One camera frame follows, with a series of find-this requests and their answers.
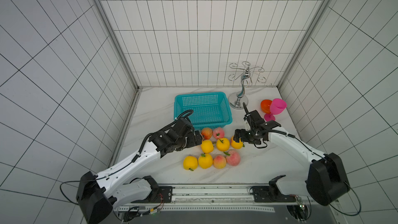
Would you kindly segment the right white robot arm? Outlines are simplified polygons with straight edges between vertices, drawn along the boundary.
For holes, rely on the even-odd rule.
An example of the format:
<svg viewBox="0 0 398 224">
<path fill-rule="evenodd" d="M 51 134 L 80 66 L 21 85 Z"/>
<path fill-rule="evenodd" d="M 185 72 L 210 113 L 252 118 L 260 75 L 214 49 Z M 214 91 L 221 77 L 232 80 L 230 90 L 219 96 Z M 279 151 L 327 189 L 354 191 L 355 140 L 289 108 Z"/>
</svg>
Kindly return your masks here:
<svg viewBox="0 0 398 224">
<path fill-rule="evenodd" d="M 288 133 L 278 122 L 266 122 L 258 111 L 245 111 L 245 128 L 235 130 L 233 140 L 253 144 L 257 149 L 272 143 L 293 157 L 304 168 L 296 173 L 281 174 L 267 186 L 254 187 L 252 192 L 261 201 L 287 202 L 293 197 L 308 197 L 322 206 L 350 192 L 351 187 L 341 158 L 335 153 L 322 153 Z"/>
</svg>

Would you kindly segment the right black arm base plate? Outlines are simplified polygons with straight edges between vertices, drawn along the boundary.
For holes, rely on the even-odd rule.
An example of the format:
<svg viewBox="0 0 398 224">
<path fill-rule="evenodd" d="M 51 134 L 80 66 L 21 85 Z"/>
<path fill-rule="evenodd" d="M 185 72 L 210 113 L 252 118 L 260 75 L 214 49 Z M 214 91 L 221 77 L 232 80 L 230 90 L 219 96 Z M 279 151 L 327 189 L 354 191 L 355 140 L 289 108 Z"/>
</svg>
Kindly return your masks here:
<svg viewBox="0 0 398 224">
<path fill-rule="evenodd" d="M 290 195 L 282 195 L 270 186 L 252 186 L 249 193 L 256 203 L 295 203 L 296 198 Z"/>
</svg>

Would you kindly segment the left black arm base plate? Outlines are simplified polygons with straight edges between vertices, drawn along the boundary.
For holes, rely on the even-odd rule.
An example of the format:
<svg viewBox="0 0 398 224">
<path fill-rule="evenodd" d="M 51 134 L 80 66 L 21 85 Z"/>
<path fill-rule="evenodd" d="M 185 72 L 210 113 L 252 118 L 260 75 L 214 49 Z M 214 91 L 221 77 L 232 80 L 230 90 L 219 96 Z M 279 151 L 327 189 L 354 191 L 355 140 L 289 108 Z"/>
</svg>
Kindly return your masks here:
<svg viewBox="0 0 398 224">
<path fill-rule="evenodd" d="M 153 189 L 146 201 L 149 203 L 171 203 L 173 196 L 172 186 L 160 186 L 159 188 Z"/>
</svg>

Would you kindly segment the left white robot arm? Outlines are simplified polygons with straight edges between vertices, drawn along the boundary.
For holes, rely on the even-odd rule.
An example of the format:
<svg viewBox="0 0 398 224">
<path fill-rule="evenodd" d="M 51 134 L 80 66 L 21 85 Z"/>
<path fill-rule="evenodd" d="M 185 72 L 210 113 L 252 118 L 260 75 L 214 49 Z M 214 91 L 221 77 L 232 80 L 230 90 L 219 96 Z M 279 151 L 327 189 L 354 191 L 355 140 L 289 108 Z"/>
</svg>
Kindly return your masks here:
<svg viewBox="0 0 398 224">
<path fill-rule="evenodd" d="M 188 118 L 149 133 L 140 148 L 97 174 L 87 172 L 79 181 L 76 201 L 88 224 L 99 224 L 117 207 L 157 196 L 158 185 L 151 176 L 128 182 L 144 167 L 166 154 L 202 144 L 203 136 Z"/>
</svg>

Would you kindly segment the orange-pink peach bottom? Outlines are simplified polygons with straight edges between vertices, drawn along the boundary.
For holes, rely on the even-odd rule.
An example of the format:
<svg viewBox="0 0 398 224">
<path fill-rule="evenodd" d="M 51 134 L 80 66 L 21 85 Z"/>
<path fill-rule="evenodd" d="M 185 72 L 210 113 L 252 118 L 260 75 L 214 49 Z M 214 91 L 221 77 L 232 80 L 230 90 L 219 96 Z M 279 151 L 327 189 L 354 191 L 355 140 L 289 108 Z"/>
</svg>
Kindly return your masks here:
<svg viewBox="0 0 398 224">
<path fill-rule="evenodd" d="M 223 169 L 227 165 L 227 160 L 222 155 L 217 155 L 213 159 L 213 166 L 217 169 Z"/>
</svg>

